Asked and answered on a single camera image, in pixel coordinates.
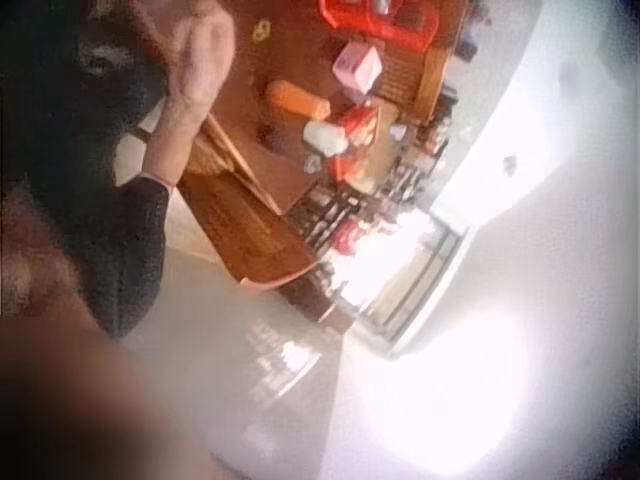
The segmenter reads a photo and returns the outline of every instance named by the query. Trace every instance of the orange bottle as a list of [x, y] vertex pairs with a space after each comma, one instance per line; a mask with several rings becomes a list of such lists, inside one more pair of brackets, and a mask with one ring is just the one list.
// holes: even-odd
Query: orange bottle
[[267, 87], [267, 101], [289, 112], [313, 120], [324, 120], [331, 114], [328, 100], [309, 93], [286, 80], [274, 80]]

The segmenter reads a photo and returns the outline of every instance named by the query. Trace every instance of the black jacket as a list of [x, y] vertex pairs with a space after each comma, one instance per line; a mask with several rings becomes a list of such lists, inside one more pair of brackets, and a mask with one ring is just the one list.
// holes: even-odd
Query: black jacket
[[[20, 27], [30, 22], [18, 16], [3, 30], [3, 191], [28, 181], [80, 270], [89, 307], [119, 337], [157, 295], [169, 194], [143, 178], [116, 187], [113, 159], [166, 81], [126, 17], [89, 24], [51, 10], [56, 2], [36, 3], [49, 9], [40, 11], [39, 29]], [[57, 3], [77, 15], [84, 2]], [[37, 55], [12, 53], [20, 42]]]

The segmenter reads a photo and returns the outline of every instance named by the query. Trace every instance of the package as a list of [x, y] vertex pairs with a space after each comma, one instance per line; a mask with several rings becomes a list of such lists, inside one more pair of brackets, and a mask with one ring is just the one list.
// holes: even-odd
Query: package
[[333, 73], [345, 87], [367, 93], [382, 73], [382, 60], [375, 47], [349, 42], [333, 64]]

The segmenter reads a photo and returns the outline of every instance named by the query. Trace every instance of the red container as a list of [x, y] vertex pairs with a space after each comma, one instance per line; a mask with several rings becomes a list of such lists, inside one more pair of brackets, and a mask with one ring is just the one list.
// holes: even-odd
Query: red container
[[[388, 11], [378, 13], [376, 8], [385, 3]], [[379, 37], [418, 52], [431, 44], [440, 19], [427, 0], [319, 0], [319, 6], [333, 28]]]

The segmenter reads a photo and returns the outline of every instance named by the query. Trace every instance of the skin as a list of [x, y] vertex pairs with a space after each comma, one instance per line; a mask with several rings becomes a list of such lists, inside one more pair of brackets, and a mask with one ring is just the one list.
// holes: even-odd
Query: skin
[[[143, 172], [174, 186], [229, 72], [233, 22], [215, 0], [137, 0], [130, 8], [149, 47], [161, 53], [170, 86]], [[24, 186], [3, 201], [1, 253], [0, 379], [16, 372], [33, 379], [38, 408], [52, 422], [119, 425], [158, 439], [141, 479], [222, 478], [149, 372], [98, 328], [73, 265]]]

